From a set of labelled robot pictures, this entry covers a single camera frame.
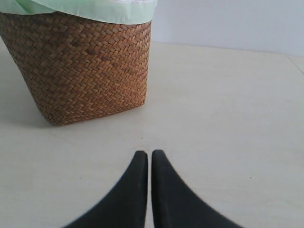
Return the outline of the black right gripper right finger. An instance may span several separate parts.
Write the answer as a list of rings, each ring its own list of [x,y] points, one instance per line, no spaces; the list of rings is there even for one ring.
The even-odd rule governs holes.
[[[163,150],[152,152],[152,212],[156,228],[239,228],[198,197]]]

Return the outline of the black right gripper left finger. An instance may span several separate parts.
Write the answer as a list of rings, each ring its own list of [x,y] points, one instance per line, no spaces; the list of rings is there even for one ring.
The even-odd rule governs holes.
[[[105,197],[67,228],[143,228],[148,192],[148,157],[137,151]]]

